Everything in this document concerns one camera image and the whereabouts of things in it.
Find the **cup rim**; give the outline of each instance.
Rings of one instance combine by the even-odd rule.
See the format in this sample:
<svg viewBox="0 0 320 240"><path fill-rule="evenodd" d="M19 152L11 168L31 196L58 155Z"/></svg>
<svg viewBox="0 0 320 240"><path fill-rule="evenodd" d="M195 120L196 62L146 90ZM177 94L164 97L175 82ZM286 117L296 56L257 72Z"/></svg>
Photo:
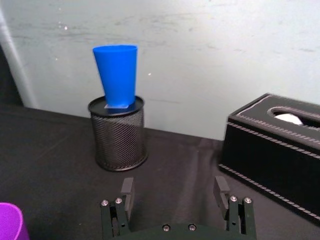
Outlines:
<svg viewBox="0 0 320 240"><path fill-rule="evenodd" d="M121 53L136 51L138 47L130 44L112 44L95 46L92 50L94 53Z"/></svg>
<svg viewBox="0 0 320 240"><path fill-rule="evenodd" d="M20 232L22 230L22 225L23 225L23 222L24 222L24 218L23 218L23 214L22 214L22 211L19 207L17 207L16 205L12 204L12 203L9 203L9 202L0 202L0 206L9 206L13 209L16 210L16 212L18 213L19 215L19 228L18 228L18 231L14 237L13 240L17 240L19 235L20 235Z"/></svg>

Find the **purple cup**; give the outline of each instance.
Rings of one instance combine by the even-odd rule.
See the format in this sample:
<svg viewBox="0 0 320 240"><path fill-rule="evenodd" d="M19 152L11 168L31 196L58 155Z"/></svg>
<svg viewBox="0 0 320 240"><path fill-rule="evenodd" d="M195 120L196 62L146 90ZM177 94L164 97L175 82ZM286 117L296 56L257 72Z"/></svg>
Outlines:
<svg viewBox="0 0 320 240"><path fill-rule="evenodd" d="M30 240L21 210L0 202L0 240Z"/></svg>

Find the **black tablecloth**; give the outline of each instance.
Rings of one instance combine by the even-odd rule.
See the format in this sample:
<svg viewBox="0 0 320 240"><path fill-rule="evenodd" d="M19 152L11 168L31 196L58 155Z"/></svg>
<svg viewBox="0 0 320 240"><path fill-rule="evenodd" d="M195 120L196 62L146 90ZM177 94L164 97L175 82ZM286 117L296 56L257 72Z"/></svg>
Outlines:
<svg viewBox="0 0 320 240"><path fill-rule="evenodd" d="M108 172L95 163L89 119L0 105L0 202L22 209L32 240L101 240L99 203L134 177L132 231L164 223L223 229L213 196L214 176L222 175L233 194L254 199L259 240L320 238L318 226L221 173L221 147L218 140L148 129L147 161Z"/></svg>

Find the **tissue box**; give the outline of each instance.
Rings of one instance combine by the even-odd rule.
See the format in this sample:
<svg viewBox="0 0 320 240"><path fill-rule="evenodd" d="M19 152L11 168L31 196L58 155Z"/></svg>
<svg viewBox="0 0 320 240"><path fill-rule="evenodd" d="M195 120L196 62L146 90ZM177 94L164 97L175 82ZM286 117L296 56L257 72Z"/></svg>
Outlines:
<svg viewBox="0 0 320 240"><path fill-rule="evenodd" d="M320 106L265 94L233 112L219 167L319 224Z"/></svg>

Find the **white tissue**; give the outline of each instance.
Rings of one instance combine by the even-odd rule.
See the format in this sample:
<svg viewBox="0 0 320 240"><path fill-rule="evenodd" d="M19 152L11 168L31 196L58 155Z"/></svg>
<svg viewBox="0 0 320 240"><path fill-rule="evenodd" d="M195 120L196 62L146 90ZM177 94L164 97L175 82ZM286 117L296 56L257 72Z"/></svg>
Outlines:
<svg viewBox="0 0 320 240"><path fill-rule="evenodd" d="M275 116L275 118L289 122L289 123L293 123L293 124L296 124L299 126L303 125L302 121L297 116L295 116L291 113L279 114L279 115Z"/></svg>

